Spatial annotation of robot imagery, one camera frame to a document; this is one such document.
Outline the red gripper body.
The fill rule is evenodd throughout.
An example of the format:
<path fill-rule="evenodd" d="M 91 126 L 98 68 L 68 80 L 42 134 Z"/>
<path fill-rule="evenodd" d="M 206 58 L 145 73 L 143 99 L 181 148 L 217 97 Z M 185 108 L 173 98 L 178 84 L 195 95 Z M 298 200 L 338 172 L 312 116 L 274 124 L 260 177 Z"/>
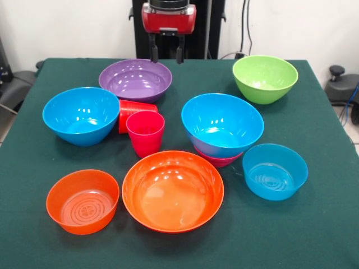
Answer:
<path fill-rule="evenodd" d="M 149 2 L 142 5 L 141 17 L 147 33 L 160 34 L 174 31 L 180 35 L 191 34 L 195 28 L 196 6 L 188 5 L 182 10 L 163 11 L 155 9 Z"/>

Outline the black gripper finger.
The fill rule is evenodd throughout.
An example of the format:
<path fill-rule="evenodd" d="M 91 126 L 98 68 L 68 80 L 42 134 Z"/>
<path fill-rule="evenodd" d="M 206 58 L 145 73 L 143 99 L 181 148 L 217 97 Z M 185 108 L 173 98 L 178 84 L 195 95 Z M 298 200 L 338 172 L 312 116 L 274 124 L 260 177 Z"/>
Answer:
<path fill-rule="evenodd" d="M 177 37 L 178 37 L 178 47 L 176 50 L 176 62 L 178 64 L 181 64 L 184 61 L 185 36 L 177 35 Z"/>
<path fill-rule="evenodd" d="M 150 45 L 150 59 L 152 62 L 158 62 L 158 47 L 156 45 L 156 34 L 149 33 L 149 45 Z"/>

